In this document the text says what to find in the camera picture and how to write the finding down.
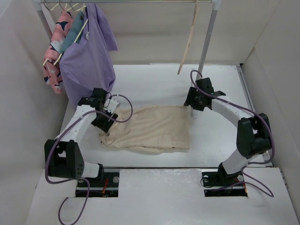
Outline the beige trousers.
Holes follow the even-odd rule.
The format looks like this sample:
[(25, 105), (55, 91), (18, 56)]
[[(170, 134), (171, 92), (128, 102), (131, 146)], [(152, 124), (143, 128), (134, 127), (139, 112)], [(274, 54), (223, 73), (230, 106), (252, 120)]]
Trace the beige trousers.
[(185, 106), (153, 105), (130, 111), (118, 109), (120, 120), (108, 134), (100, 133), (101, 143), (110, 150), (129, 150), (141, 154), (187, 152), (190, 148), (190, 109)]

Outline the beige hanger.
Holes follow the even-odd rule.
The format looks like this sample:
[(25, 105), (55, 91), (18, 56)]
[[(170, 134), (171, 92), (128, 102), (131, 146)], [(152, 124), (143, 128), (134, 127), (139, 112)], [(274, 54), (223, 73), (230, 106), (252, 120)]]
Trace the beige hanger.
[(190, 45), (191, 45), (191, 42), (192, 42), (192, 38), (193, 38), (193, 35), (194, 35), (195, 23), (196, 23), (196, 18), (197, 18), (198, 12), (199, 12), (199, 1), (195, 0), (195, 7), (194, 7), (193, 20), (192, 20), (192, 24), (191, 24), (191, 28), (190, 28), (190, 33), (189, 33), (189, 36), (188, 36), (187, 45), (186, 45), (182, 60), (180, 62), (180, 65), (179, 65), (179, 68), (178, 68), (178, 71), (177, 71), (177, 75), (179, 75), (181, 73), (182, 67), (183, 67), (183, 65), (184, 65), (184, 63), (187, 59), (188, 51), (189, 51), (189, 48), (190, 48)]

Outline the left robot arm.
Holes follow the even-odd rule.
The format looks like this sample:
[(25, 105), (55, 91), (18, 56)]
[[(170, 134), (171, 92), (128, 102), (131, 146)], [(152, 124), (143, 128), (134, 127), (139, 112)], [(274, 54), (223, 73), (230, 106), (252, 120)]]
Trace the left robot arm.
[(114, 111), (118, 102), (108, 95), (105, 90), (95, 88), (90, 97), (82, 97), (66, 128), (55, 139), (46, 141), (46, 178), (58, 177), (64, 181), (87, 179), (94, 186), (104, 183), (103, 165), (84, 161), (79, 145), (90, 125), (107, 134), (117, 119)]

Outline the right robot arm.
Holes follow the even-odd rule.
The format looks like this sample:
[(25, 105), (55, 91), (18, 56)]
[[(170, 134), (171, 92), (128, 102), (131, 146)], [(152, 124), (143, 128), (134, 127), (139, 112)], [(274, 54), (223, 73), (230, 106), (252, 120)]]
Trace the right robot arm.
[(224, 92), (214, 91), (209, 78), (194, 82), (184, 105), (198, 111), (209, 108), (237, 128), (236, 150), (220, 163), (216, 172), (203, 172), (206, 188), (234, 184), (235, 178), (242, 175), (250, 161), (273, 146), (268, 116), (230, 102)]

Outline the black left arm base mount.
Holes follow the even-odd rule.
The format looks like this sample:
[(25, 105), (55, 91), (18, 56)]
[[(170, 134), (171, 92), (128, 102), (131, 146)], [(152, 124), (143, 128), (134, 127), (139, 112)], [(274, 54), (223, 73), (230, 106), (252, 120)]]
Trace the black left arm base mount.
[(120, 171), (108, 170), (104, 172), (103, 181), (88, 178), (90, 183), (89, 197), (113, 198), (119, 195)]

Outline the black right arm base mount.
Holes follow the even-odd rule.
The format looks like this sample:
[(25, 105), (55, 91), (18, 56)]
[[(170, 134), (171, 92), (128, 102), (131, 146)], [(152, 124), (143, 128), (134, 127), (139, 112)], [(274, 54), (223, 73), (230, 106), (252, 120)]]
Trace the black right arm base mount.
[(205, 197), (247, 197), (243, 181), (240, 172), (222, 179), (217, 171), (204, 171), (200, 183), (204, 187)]

